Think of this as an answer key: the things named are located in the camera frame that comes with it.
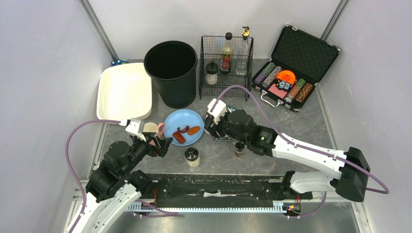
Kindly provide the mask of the clear bottle gold pump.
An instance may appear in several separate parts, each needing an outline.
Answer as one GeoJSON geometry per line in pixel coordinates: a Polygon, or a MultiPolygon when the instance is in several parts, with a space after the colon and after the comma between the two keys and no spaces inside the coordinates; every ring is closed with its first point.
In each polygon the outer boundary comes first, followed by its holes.
{"type": "Polygon", "coordinates": [[[249,43],[248,38],[250,35],[249,26],[244,26],[244,31],[242,32],[242,41],[238,47],[238,59],[236,66],[236,75],[245,76],[247,73],[247,62],[249,57],[249,43]]]}

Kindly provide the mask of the sauce bottle red label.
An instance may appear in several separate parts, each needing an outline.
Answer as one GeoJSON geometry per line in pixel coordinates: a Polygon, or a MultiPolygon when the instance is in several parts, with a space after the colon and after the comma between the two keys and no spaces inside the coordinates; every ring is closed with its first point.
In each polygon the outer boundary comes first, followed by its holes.
{"type": "Polygon", "coordinates": [[[234,53],[234,47],[232,45],[233,35],[231,32],[225,34],[225,41],[221,47],[221,67],[220,71],[223,74],[228,74],[232,67],[232,57],[234,53]]]}

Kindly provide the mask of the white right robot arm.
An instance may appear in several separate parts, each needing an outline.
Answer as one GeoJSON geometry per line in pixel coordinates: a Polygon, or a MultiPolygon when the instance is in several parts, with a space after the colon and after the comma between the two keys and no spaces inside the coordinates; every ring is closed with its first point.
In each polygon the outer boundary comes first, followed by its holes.
{"type": "Polygon", "coordinates": [[[370,171],[370,166],[358,148],[332,150],[295,140],[257,125],[244,110],[220,114],[207,111],[205,131],[214,138],[227,135],[254,154],[287,159],[316,169],[315,172],[286,172],[281,188],[289,197],[334,191],[350,201],[365,199],[369,177],[361,169],[370,171]]]}

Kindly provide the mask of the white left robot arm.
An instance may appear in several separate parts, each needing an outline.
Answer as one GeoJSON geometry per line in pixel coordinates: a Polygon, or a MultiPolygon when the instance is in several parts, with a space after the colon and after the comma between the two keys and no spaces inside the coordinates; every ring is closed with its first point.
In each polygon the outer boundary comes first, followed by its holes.
{"type": "Polygon", "coordinates": [[[145,156],[164,157],[172,138],[144,133],[143,139],[131,139],[132,144],[116,141],[109,146],[82,189],[82,206],[66,232],[105,233],[132,202],[150,193],[153,180],[134,168],[145,156]]]}

